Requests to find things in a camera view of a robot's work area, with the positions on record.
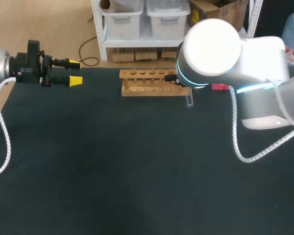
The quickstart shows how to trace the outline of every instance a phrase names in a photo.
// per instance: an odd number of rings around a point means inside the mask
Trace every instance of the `cardboard box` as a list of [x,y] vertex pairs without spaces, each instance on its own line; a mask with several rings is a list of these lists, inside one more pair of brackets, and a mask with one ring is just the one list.
[[191,0],[191,14],[188,17],[189,26],[204,19],[221,19],[229,22],[240,31],[246,12],[248,0]]

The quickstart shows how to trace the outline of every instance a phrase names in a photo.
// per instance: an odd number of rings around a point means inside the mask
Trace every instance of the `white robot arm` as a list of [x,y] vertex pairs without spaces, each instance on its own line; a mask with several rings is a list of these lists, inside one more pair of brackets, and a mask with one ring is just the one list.
[[191,88],[210,83],[233,87],[249,129],[294,124],[294,78],[289,79],[285,46],[278,37],[240,39],[227,22],[204,20],[185,37],[176,71],[179,81]]

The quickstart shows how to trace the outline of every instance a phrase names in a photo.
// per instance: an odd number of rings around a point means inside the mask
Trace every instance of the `white coiled cable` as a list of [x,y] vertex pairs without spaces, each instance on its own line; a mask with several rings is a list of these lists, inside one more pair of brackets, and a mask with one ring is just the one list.
[[[6,80],[3,80],[0,83],[0,91],[2,89],[2,87],[5,86],[5,84],[9,83],[9,82],[15,82],[16,79],[14,77],[10,77]],[[6,129],[2,114],[1,114],[1,110],[0,110],[0,124],[4,133],[4,137],[5,137],[5,141],[6,141],[6,157],[5,157],[5,161],[3,163],[3,165],[0,168],[0,174],[5,170],[5,168],[8,166],[8,163],[10,161],[10,157],[11,157],[11,143],[10,143],[10,137],[9,137],[9,133]]]
[[252,163],[258,159],[261,159],[263,156],[267,155],[271,151],[275,150],[280,145],[284,144],[286,141],[294,137],[294,130],[270,145],[268,148],[258,153],[257,155],[251,158],[245,158],[242,156],[239,145],[237,143],[237,104],[236,104],[236,95],[233,87],[230,87],[231,98],[232,98],[232,106],[233,106],[233,124],[232,124],[232,138],[233,138],[233,146],[234,151],[238,158],[244,163]]

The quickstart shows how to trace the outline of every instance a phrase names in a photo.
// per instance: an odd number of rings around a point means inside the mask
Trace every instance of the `wooden block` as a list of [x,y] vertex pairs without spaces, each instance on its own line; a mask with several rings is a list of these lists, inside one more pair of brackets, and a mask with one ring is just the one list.
[[151,83],[150,80],[143,83],[142,80],[128,81],[129,90],[126,91],[124,82],[122,84],[122,96],[185,96],[190,94],[188,87],[181,87],[170,82],[162,82],[155,80]]
[[155,48],[137,48],[135,49],[135,60],[155,60],[158,58]]
[[120,70],[120,78],[134,79],[134,78],[165,78],[165,75],[176,74],[175,70]]
[[176,59],[177,58],[177,48],[176,47],[162,48],[161,58]]
[[112,61],[115,63],[119,62],[134,62],[135,53],[132,48],[116,48],[112,52]]

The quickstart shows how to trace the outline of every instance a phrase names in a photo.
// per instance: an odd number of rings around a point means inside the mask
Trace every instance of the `black table surface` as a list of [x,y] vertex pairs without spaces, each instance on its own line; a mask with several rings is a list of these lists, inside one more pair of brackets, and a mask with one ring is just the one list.
[[[188,109],[184,97],[121,97],[117,69],[82,74],[71,89],[13,88],[0,235],[294,234],[294,138],[245,164],[229,92],[198,91]],[[292,129],[239,124],[241,151]],[[0,127],[0,166],[5,151]]]

